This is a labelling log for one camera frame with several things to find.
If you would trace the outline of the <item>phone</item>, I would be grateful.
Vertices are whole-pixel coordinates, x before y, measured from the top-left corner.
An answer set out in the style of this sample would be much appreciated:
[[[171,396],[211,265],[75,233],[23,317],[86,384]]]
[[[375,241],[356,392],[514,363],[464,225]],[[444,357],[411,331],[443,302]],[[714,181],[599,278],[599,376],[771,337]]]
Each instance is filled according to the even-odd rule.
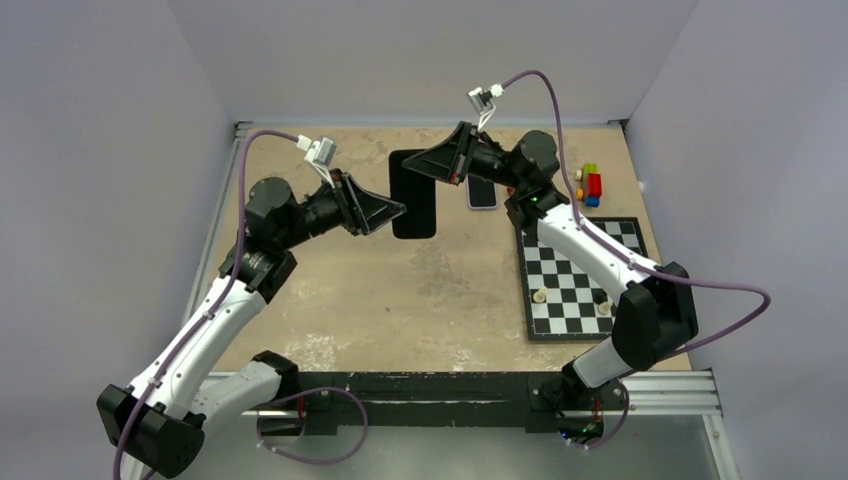
[[[466,179],[467,204],[472,211],[491,211],[498,207],[495,184],[475,176]]]

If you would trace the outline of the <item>black phone case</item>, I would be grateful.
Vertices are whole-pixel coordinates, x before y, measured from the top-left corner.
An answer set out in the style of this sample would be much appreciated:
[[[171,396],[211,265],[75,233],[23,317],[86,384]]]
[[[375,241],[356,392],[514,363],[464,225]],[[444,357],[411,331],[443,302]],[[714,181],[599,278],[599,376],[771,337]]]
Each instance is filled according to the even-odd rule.
[[[389,191],[406,212],[392,221],[392,233],[401,240],[430,239],[437,232],[436,181],[403,167],[417,150],[394,150],[389,154]]]

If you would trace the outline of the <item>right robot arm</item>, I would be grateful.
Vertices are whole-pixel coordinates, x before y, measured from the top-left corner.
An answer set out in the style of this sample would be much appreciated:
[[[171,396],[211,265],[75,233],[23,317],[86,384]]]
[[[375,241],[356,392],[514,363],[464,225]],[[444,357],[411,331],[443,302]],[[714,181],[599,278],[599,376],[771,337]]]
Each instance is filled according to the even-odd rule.
[[[569,404],[588,405],[604,384],[650,369],[697,334],[687,271],[636,254],[577,212],[554,184],[560,163],[550,134],[531,130],[506,150],[461,122],[446,140],[412,154],[402,167],[451,185],[472,176],[511,188],[505,206],[513,226],[564,255],[613,300],[611,334],[562,369],[559,390]]]

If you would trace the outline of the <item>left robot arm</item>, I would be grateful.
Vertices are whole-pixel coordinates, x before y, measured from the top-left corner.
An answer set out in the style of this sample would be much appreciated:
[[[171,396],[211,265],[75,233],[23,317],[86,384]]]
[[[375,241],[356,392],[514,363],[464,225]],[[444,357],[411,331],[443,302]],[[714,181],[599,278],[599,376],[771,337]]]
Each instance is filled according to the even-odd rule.
[[[205,380],[293,273],[295,246],[337,227],[369,235],[405,212],[403,204],[363,189],[336,169],[303,199],[279,177],[242,187],[240,194],[237,240],[206,298],[141,374],[124,387],[107,386],[97,399],[116,448],[117,479],[174,478],[222,422],[255,406],[298,404],[298,366],[271,351],[213,387]]]

